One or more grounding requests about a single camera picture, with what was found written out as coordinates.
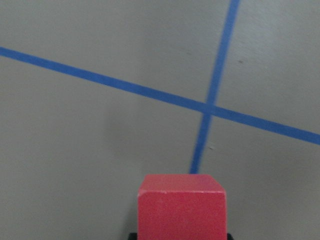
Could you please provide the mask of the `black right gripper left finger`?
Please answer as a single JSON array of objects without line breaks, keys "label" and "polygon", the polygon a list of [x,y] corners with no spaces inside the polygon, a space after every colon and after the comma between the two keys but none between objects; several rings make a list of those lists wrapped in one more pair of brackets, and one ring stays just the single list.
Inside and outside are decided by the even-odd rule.
[{"label": "black right gripper left finger", "polygon": [[136,232],[130,232],[127,240],[137,240],[138,239],[138,234]]}]

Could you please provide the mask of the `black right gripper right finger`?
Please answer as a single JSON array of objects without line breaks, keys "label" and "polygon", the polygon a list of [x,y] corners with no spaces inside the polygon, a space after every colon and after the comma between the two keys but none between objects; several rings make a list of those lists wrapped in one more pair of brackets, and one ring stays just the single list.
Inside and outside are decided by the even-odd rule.
[{"label": "black right gripper right finger", "polygon": [[227,233],[227,240],[234,240],[233,236],[230,233]]}]

